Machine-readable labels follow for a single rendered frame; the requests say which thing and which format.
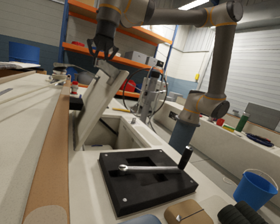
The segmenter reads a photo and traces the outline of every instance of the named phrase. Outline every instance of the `tan pouch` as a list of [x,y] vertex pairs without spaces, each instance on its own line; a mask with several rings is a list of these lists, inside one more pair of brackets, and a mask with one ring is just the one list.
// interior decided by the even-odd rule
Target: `tan pouch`
[[[164,217],[168,224],[214,224],[211,217],[202,209],[195,200],[190,199],[168,207],[164,213]],[[181,216],[180,222],[177,221],[178,215]]]

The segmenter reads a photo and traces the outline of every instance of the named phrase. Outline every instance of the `orange shelf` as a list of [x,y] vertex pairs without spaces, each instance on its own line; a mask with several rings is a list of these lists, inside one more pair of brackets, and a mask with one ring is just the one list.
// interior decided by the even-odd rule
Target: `orange shelf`
[[[77,45],[74,45],[74,44],[69,44],[69,43],[64,42],[64,43],[62,43],[62,47],[64,47],[65,50],[69,50],[69,51],[72,51],[72,52],[75,52],[75,53],[81,53],[83,55],[92,56],[92,55],[89,54],[88,48],[85,48],[85,47],[82,47],[82,46],[77,46]],[[104,53],[99,52],[98,57],[103,59],[104,58]],[[135,61],[125,59],[123,57],[117,57],[117,56],[114,56],[114,58],[111,60],[111,62],[116,62],[116,63],[119,63],[119,64],[124,64],[126,66],[131,66],[131,67],[135,67],[135,68],[151,68],[151,66],[148,66],[147,64],[142,64],[142,63],[139,63],[139,62],[135,62]]]
[[[116,95],[122,96],[123,95],[123,91],[122,90],[118,90]],[[139,98],[140,97],[140,93],[124,91],[124,96]]]
[[[97,23],[96,21],[96,11],[98,10],[95,7],[91,7],[82,2],[76,0],[68,0],[69,3],[69,15],[90,21],[91,23]],[[162,43],[172,44],[172,41],[166,39],[160,35],[157,35],[149,30],[146,30],[142,27],[132,27],[124,28],[121,25],[116,29],[118,32],[121,32],[125,35],[129,35],[135,39],[139,39],[151,45],[157,46]]]

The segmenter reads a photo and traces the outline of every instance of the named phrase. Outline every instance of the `small bottle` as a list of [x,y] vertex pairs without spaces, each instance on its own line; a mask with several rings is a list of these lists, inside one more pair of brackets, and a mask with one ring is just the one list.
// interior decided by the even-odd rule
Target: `small bottle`
[[247,123],[247,120],[249,117],[250,117],[250,114],[244,112],[243,116],[240,118],[238,126],[236,126],[235,130],[238,132],[241,132],[243,130],[243,127]]

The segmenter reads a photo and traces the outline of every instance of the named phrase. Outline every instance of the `fluorescent light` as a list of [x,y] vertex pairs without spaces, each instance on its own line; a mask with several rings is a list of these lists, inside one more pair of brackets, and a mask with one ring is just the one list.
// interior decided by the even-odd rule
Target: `fluorescent light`
[[180,8],[178,8],[178,9],[180,9],[180,10],[189,10],[189,9],[195,8],[195,7],[199,6],[199,5],[202,5],[202,4],[204,4],[204,3],[208,2],[208,1],[209,0],[195,0],[195,1],[193,1],[193,2],[191,2],[189,4],[187,4],[187,5],[184,5],[184,6],[180,7]]

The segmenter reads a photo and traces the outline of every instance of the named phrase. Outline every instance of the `ruler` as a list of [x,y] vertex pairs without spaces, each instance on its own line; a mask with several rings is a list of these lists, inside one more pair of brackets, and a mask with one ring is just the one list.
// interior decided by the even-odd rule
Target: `ruler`
[[5,89],[5,90],[1,91],[0,96],[3,95],[4,93],[7,93],[7,92],[11,91],[11,90],[12,90],[12,88]]

